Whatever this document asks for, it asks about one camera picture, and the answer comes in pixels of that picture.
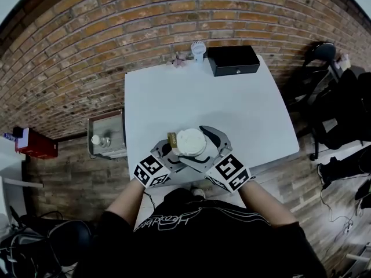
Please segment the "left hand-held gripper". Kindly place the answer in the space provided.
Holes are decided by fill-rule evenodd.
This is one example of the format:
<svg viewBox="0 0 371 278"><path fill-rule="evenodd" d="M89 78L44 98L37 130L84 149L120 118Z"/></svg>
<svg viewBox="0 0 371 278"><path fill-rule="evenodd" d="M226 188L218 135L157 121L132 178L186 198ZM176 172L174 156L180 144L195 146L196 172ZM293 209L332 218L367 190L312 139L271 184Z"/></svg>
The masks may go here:
<svg viewBox="0 0 371 278"><path fill-rule="evenodd" d="M187 167L174 155L168 140L160 140L151 153L134 169L134 178L145 188L160 186L170 180L170 172L178 173Z"/></svg>

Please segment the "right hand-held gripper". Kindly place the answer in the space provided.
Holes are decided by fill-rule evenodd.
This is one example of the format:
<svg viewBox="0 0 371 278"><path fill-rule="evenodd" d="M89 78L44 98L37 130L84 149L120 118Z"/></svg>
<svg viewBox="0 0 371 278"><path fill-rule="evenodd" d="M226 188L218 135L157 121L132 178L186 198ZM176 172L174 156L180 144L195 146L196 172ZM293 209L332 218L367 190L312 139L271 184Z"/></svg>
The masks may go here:
<svg viewBox="0 0 371 278"><path fill-rule="evenodd" d="M179 161L199 173L205 173L205 178L212 184L230 193L236 192L250 180L250 170L232 152L231 142L225 133L210 126L199 126L199 129L211 140L219 155L208 156L205 160L179 156Z"/></svg>

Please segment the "white lidded paper cup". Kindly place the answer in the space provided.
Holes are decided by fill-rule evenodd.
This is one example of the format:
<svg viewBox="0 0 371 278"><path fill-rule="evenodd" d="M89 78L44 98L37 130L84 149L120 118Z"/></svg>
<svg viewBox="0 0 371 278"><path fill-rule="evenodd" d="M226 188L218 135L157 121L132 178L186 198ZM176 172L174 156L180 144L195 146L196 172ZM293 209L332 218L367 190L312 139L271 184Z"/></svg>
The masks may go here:
<svg viewBox="0 0 371 278"><path fill-rule="evenodd" d="M196 157L206 149L207 141L199 129L189 128L178 133L169 132L168 141L172 152L177 156Z"/></svg>

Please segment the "person's left forearm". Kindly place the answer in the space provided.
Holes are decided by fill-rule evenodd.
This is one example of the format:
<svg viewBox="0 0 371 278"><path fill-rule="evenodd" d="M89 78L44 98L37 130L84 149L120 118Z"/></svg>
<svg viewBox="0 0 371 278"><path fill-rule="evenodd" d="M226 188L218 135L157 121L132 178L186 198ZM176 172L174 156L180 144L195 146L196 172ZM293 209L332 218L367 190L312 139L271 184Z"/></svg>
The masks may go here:
<svg viewBox="0 0 371 278"><path fill-rule="evenodd" d="M127 184L122 193L110 204L107 211L124 219L134 228L145 188L137 179Z"/></svg>

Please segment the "person's right forearm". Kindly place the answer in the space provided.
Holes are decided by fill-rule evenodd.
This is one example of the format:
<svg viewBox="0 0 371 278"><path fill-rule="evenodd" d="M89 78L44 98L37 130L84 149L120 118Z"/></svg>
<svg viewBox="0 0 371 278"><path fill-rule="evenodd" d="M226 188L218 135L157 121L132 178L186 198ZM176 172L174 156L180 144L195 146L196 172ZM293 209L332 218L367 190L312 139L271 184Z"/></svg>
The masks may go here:
<svg viewBox="0 0 371 278"><path fill-rule="evenodd" d="M238 192L245 206L259 213L272 226L280 227L297 222L289 209L255 181L248 181Z"/></svg>

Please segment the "clear plastic bottle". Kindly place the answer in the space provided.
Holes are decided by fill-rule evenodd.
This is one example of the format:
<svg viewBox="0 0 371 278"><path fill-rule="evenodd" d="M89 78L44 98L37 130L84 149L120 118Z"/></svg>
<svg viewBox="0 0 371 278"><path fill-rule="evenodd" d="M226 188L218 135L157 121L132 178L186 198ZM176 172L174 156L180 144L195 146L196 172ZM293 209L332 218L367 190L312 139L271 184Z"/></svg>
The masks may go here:
<svg viewBox="0 0 371 278"><path fill-rule="evenodd" d="M97 134L93 135L90 141L93 145L100 146L102 148L109 147L111 144L111 139L109 137L103 137Z"/></svg>

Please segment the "person's black t-shirt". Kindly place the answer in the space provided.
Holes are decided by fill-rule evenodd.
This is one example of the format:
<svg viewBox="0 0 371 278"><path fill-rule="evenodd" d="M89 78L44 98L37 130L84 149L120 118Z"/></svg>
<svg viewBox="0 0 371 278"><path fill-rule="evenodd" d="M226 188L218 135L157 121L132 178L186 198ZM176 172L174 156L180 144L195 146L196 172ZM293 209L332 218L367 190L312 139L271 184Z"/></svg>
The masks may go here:
<svg viewBox="0 0 371 278"><path fill-rule="evenodd" d="M167 194L137 228L104 212L72 278L327 278L298 223L186 189Z"/></svg>

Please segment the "black rectangular box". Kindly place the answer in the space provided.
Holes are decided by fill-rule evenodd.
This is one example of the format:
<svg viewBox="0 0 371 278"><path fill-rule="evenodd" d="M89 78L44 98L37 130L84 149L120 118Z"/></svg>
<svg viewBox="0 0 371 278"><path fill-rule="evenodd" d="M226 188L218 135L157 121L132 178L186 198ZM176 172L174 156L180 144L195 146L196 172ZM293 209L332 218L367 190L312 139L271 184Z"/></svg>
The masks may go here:
<svg viewBox="0 0 371 278"><path fill-rule="evenodd" d="M260 66L256 53L249 45L210 47L208 60L214 76L252 74Z"/></svg>

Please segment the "pink flower ornament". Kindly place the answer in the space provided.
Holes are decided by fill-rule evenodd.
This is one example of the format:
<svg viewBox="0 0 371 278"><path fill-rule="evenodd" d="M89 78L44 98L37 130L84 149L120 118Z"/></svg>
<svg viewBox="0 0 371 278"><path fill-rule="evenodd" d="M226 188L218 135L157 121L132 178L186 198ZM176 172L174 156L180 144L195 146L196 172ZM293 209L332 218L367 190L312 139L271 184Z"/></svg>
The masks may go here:
<svg viewBox="0 0 371 278"><path fill-rule="evenodd" d="M175 68L184 67L186 65L186 58L187 56L185 54L175 52L172 53L169 63Z"/></svg>

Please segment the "small white fan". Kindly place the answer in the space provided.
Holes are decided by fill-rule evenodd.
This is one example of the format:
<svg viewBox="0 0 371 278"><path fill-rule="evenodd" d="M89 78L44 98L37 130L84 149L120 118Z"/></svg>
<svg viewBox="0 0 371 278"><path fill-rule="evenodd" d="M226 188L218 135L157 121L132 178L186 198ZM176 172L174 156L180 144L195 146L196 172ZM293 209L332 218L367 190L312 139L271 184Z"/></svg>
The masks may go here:
<svg viewBox="0 0 371 278"><path fill-rule="evenodd" d="M191 52L196 63L203 62L203 55L206 52L206 45L202 41L195 41L191 44Z"/></svg>

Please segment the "red box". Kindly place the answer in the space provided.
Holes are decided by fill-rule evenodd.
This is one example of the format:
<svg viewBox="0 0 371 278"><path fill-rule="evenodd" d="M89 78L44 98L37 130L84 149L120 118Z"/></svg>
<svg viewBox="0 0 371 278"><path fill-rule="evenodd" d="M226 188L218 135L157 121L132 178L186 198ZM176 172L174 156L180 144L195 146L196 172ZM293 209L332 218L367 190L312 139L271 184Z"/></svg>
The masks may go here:
<svg viewBox="0 0 371 278"><path fill-rule="evenodd" d="M15 151L38 159L58 156L58 143L27 127L16 134Z"/></svg>

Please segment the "white cabinet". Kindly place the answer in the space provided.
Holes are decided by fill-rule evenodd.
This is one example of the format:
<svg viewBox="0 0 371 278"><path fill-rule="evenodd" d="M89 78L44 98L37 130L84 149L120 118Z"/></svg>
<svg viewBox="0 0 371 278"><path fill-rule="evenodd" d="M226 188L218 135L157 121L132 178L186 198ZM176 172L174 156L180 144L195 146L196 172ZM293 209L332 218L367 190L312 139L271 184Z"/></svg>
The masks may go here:
<svg viewBox="0 0 371 278"><path fill-rule="evenodd" d="M0 222L14 222L11 207L18 215L26 213L23 188L43 188L43 184L23 180L26 156L15 151L15 142L0 137Z"/></svg>

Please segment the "black backpack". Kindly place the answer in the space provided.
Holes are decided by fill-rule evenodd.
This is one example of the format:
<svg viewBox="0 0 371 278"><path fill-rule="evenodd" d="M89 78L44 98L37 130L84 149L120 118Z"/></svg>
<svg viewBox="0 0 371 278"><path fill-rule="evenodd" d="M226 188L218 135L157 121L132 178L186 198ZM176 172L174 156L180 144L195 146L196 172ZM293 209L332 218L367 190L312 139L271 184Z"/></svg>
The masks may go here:
<svg viewBox="0 0 371 278"><path fill-rule="evenodd" d="M0 241L6 278L54 278L61 266L49 240L36 233L14 233Z"/></svg>

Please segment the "black frame chair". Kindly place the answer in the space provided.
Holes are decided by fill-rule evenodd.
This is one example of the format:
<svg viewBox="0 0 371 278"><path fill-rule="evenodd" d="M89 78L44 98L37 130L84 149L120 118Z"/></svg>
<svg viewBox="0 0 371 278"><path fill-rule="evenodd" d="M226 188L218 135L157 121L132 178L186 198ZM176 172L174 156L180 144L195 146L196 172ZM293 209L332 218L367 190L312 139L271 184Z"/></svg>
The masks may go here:
<svg viewBox="0 0 371 278"><path fill-rule="evenodd" d="M306 102L320 82L334 69L336 47L331 42L314 42L304 54L303 65L295 70L285 87L285 102L296 106Z"/></svg>

